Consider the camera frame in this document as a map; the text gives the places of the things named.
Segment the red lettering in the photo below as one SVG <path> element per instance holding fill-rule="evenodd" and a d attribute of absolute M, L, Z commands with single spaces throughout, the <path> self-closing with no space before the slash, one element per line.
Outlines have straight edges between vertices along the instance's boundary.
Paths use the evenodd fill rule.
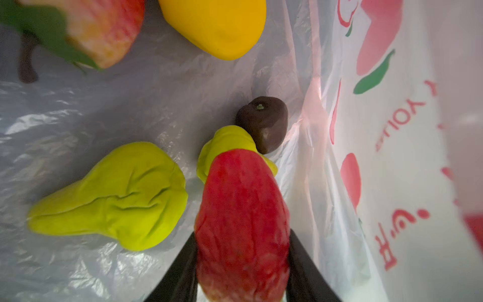
<path fill-rule="evenodd" d="M 438 95 L 438 91 L 436 90 L 436 83 L 434 82 L 431 82 L 429 80 L 425 80 L 424 81 L 424 84 L 428 85 L 429 86 L 429 89 L 431 89 L 431 95 L 433 97 L 437 96 Z"/>
<path fill-rule="evenodd" d="M 424 106 L 426 103 L 423 102 L 413 102 L 410 99 L 407 99 L 406 102 L 408 102 L 409 107 L 411 108 L 412 114 L 416 114 L 416 110 L 414 109 L 416 106 Z"/>
<path fill-rule="evenodd" d="M 443 167 L 441 169 L 441 172 L 446 175 L 446 177 L 448 177 L 451 181 L 453 181 L 454 177 L 453 177 L 453 171 L 451 171 L 451 169 L 449 167 Z"/>
<path fill-rule="evenodd" d="M 396 259 L 396 257 L 394 257 L 391 251 L 391 247 L 389 246 L 389 241 L 386 238 L 386 234 L 384 233 L 384 230 L 381 224 L 379 224 L 379 229 L 381 230 L 381 234 L 383 235 L 384 244 L 381 242 L 381 239 L 379 238 L 379 236 L 376 236 L 376 241 L 379 243 L 379 254 L 381 254 L 384 259 L 384 268 L 386 271 L 388 271 L 390 268 L 394 267 L 398 263 L 398 260 Z"/>
<path fill-rule="evenodd" d="M 376 144 L 376 152 L 378 152 L 381 149 L 381 147 L 383 146 L 383 143 L 384 143 L 384 136 L 381 135 L 381 137 L 379 138 Z"/>
<path fill-rule="evenodd" d="M 383 131 L 384 135 L 385 135 L 386 137 L 391 137 L 391 136 L 389 135 L 389 133 L 387 133 L 387 130 L 386 130 L 386 129 L 387 129 L 387 126 L 386 126 L 386 127 L 384 127 L 384 131 Z"/>
<path fill-rule="evenodd" d="M 405 121 L 398 120 L 398 113 L 399 112 L 402 112 L 402 113 L 404 113 L 406 115 L 406 120 Z M 394 111 L 393 119 L 394 119 L 394 121 L 396 123 L 398 123 L 400 125 L 405 125 L 405 124 L 407 124 L 411 120 L 411 115 L 409 114 L 409 112 L 406 109 L 399 108 L 396 111 Z"/>
<path fill-rule="evenodd" d="M 398 126 L 396 126 L 396 125 L 395 125 L 393 122 L 391 122 L 391 121 L 387 121 L 387 122 L 388 122 L 388 123 L 389 123 L 391 126 L 393 126 L 393 127 L 394 127 L 394 129 L 399 130 L 399 127 L 398 127 Z"/>
<path fill-rule="evenodd" d="M 465 215 L 464 221 L 483 253 L 483 214 Z"/>
<path fill-rule="evenodd" d="M 406 223 L 404 222 L 404 220 L 400 220 L 399 219 L 400 217 L 405 218 L 410 223 L 416 223 L 416 218 L 414 218 L 414 216 L 411 215 L 411 213 L 409 213 L 408 211 L 404 211 L 401 209 L 395 210 L 392 217 L 393 228 L 398 234 L 399 234 L 399 228 L 398 228 L 397 222 L 399 222 L 399 226 L 401 227 L 401 229 L 404 229 L 406 227 Z"/>

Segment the fruit stem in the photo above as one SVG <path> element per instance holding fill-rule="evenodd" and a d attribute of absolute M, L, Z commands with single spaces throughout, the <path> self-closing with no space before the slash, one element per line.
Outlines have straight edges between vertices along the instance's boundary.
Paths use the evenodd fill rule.
<path fill-rule="evenodd" d="M 25 84 L 39 80 L 39 76 L 32 66 L 32 53 L 40 43 L 39 39 L 29 32 L 24 31 L 20 39 L 20 54 L 18 58 L 18 78 Z"/>

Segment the crumpled plastic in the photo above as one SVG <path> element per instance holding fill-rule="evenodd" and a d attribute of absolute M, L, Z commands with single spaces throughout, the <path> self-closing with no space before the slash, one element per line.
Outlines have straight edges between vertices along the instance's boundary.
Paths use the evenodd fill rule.
<path fill-rule="evenodd" d="M 319 96 L 315 84 L 331 98 L 337 94 L 337 87 L 324 84 L 336 5 L 268 0 L 258 43 L 242 58 L 222 61 L 171 28 L 158 2 L 149 0 L 141 33 L 120 63 L 84 75 L 39 47 L 33 64 L 40 80 L 31 85 L 17 79 L 20 37 L 0 27 L 0 296 L 143 301 L 193 232 L 203 190 L 196 175 L 201 148 L 262 95 L 280 98 L 289 111 L 285 141 L 267 157 L 279 168 L 291 228 L 342 299 L 367 282 L 363 234 L 342 181 L 329 177 L 333 156 L 314 127 L 323 120 L 316 111 L 315 117 L 301 115 Z M 314 15 L 319 22 L 313 27 Z M 324 50 L 318 63 L 313 41 Z M 80 180 L 116 147 L 138 141 L 164 150 L 186 178 L 186 210 L 161 244 L 131 252 L 101 235 L 50 237 L 28 230 L 27 213 L 38 200 Z M 206 301 L 198 293 L 198 301 Z"/>

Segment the toy fruit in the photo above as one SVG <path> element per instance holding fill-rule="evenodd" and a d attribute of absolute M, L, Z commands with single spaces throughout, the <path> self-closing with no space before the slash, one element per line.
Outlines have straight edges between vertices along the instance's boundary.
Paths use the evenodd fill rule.
<path fill-rule="evenodd" d="M 284 141 L 288 109 L 278 98 L 258 97 L 237 112 L 235 125 L 253 137 L 261 154 L 267 154 L 275 151 Z"/>
<path fill-rule="evenodd" d="M 108 68 L 128 52 L 141 30 L 144 0 L 0 0 L 0 23 L 73 64 Z M 30 61 L 24 47 L 20 64 Z M 19 68 L 20 78 L 25 68 Z M 25 76 L 32 80 L 35 76 Z"/>
<path fill-rule="evenodd" d="M 166 21 L 207 53 L 235 60 L 260 38 L 266 0 L 159 0 Z"/>
<path fill-rule="evenodd" d="M 197 277 L 213 302 L 279 302 L 289 277 L 289 212 L 266 162 L 234 149 L 211 164 L 195 222 Z"/>
<path fill-rule="evenodd" d="M 198 158 L 196 174 L 203 183 L 206 182 L 213 160 L 223 152 L 234 149 L 246 149 L 256 152 L 255 142 L 252 137 L 241 127 L 225 126 L 219 129 L 202 148 Z M 273 175 L 278 172 L 277 166 L 265 156 L 260 156 L 265 160 Z"/>
<path fill-rule="evenodd" d="M 161 282 L 144 302 L 195 302 L 197 253 L 195 236 L 191 234 Z M 341 302 L 293 230 L 290 232 L 288 263 L 290 275 L 285 290 L 288 302 Z"/>
<path fill-rule="evenodd" d="M 163 241 L 186 208 L 185 177 L 151 143 L 131 143 L 104 157 L 81 180 L 45 197 L 28 227 L 45 235 L 101 234 L 132 251 Z"/>

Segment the yellow bell pepper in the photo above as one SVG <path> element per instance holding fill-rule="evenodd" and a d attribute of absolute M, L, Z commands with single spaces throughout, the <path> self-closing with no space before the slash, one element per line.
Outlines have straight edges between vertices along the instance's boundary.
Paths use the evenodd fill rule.
<path fill-rule="evenodd" d="M 207 53 L 235 60 L 258 41 L 266 0 L 159 0 L 166 21 Z"/>
<path fill-rule="evenodd" d="M 186 208 L 185 177 L 151 143 L 131 143 L 104 157 L 77 181 L 34 205 L 28 227 L 45 235 L 101 234 L 126 249 L 163 241 Z"/>
<path fill-rule="evenodd" d="M 226 151 L 234 149 L 246 149 L 257 152 L 253 138 L 242 127 L 226 126 L 220 128 L 217 132 L 215 132 L 213 138 L 209 140 L 201 149 L 201 153 L 198 157 L 198 166 L 196 169 L 198 178 L 205 183 L 206 179 L 208 178 L 208 173 L 210 172 L 211 164 L 213 163 L 215 157 Z M 278 172 L 277 166 L 265 156 L 261 154 L 260 156 L 265 160 L 275 176 Z"/>

